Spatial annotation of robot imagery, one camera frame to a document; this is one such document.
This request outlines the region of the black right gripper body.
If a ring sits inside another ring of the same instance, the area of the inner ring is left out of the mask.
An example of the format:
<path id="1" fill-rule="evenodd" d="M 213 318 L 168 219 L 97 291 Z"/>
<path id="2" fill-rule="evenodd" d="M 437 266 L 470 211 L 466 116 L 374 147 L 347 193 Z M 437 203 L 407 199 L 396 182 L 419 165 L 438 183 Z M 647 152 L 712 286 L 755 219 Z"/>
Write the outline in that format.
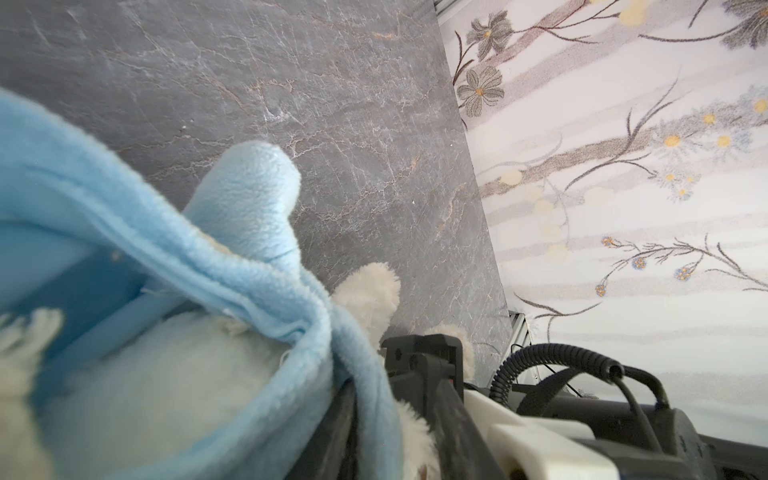
<path id="1" fill-rule="evenodd" d="M 430 414 L 445 381 L 463 399 L 463 344 L 445 334 L 405 335 L 381 342 L 385 369 L 397 400 Z"/>

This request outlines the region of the white plush teddy bear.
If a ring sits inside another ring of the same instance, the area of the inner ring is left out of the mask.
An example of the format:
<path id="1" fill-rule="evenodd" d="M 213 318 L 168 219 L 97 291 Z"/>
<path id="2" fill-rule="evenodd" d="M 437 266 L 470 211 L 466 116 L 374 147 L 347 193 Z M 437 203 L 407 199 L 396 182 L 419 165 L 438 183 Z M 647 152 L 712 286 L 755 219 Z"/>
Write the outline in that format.
<path id="1" fill-rule="evenodd" d="M 74 373 L 36 416 L 34 380 L 64 322 L 49 307 L 1 316 L 5 479 L 106 479 L 180 454 L 233 421 L 289 354 L 238 320 L 192 309 Z"/>

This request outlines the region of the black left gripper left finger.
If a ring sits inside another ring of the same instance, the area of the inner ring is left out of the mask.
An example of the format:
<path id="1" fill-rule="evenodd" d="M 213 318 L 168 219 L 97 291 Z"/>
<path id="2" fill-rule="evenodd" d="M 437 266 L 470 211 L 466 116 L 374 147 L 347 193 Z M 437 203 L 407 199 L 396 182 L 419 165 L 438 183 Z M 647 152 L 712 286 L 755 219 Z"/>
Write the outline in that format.
<path id="1" fill-rule="evenodd" d="M 358 478 L 356 389 L 347 380 L 335 395 L 287 480 Z"/>

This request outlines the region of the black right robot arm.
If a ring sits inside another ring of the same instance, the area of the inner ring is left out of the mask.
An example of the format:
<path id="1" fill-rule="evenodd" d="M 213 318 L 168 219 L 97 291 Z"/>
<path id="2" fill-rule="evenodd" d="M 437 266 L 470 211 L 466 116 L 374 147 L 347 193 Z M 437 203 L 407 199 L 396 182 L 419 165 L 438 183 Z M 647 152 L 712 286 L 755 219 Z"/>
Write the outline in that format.
<path id="1" fill-rule="evenodd" d="M 445 479 L 763 479 L 763 447 L 699 434 L 652 374 L 572 345 L 512 352 L 465 381 L 451 335 L 383 341 L 395 396 L 429 425 Z"/>

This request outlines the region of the light blue fleece hoodie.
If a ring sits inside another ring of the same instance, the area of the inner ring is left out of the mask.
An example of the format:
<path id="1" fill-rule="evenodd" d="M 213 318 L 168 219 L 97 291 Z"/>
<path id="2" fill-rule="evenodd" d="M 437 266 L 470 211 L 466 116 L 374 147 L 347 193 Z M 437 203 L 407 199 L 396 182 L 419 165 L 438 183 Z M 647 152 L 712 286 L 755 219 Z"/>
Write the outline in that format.
<path id="1" fill-rule="evenodd" d="M 289 218 L 301 176 L 283 151 L 227 149 L 183 210 L 112 150 L 45 107 L 1 94 L 1 316 L 49 307 L 36 416 L 70 377 L 156 323 L 221 314 L 289 348 L 264 390 L 191 448 L 106 479 L 283 479 L 347 380 L 356 389 L 358 476 L 399 479 L 403 434 L 369 329 L 389 321 L 385 266 L 330 294 L 302 263 Z"/>

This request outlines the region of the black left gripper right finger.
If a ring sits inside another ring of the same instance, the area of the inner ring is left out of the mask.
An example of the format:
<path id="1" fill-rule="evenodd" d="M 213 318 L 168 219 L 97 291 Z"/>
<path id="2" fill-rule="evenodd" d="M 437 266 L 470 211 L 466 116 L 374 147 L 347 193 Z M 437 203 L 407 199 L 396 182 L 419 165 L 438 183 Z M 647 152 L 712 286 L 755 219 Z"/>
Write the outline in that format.
<path id="1" fill-rule="evenodd" d="M 442 380 L 428 415 L 437 443 L 441 478 L 502 480 L 508 476 L 494 459 L 452 383 Z"/>

